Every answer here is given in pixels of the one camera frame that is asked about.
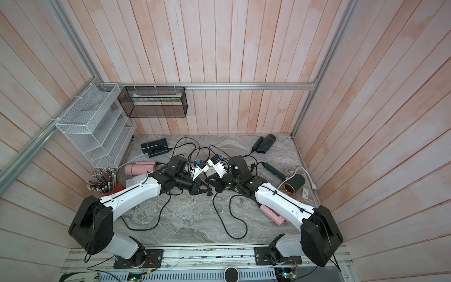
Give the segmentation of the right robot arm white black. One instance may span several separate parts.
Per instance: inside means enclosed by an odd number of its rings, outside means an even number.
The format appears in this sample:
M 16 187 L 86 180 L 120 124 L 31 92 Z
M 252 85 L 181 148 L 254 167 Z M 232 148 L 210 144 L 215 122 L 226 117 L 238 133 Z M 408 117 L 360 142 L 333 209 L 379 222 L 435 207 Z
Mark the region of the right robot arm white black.
M 255 201 L 266 214 L 275 212 L 299 231 L 299 235 L 282 233 L 269 246 L 258 250 L 257 263 L 276 265 L 303 255 L 320 267 L 328 262 L 337 262 L 335 252 L 344 239 L 326 207 L 315 208 L 301 203 L 261 176 L 253 175 L 242 156 L 225 161 L 216 155 L 206 164 L 196 164 L 204 172 L 214 171 L 210 184 L 217 192 L 226 188 L 236 189 L 238 195 Z

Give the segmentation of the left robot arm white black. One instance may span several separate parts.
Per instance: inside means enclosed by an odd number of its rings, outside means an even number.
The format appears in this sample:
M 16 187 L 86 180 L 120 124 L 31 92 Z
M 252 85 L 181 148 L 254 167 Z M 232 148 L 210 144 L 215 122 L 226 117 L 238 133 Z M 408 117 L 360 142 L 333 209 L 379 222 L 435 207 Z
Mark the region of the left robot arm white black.
M 115 234 L 113 223 L 133 207 L 169 193 L 173 188 L 187 190 L 190 195 L 206 193 L 211 196 L 213 193 L 206 182 L 193 179 L 187 173 L 187 163 L 184 157 L 173 156 L 159 170 L 135 176 L 130 185 L 119 192 L 101 198 L 85 198 L 69 227 L 69 235 L 89 255 L 105 252 L 126 260 L 144 256 L 144 248 L 137 240 Z

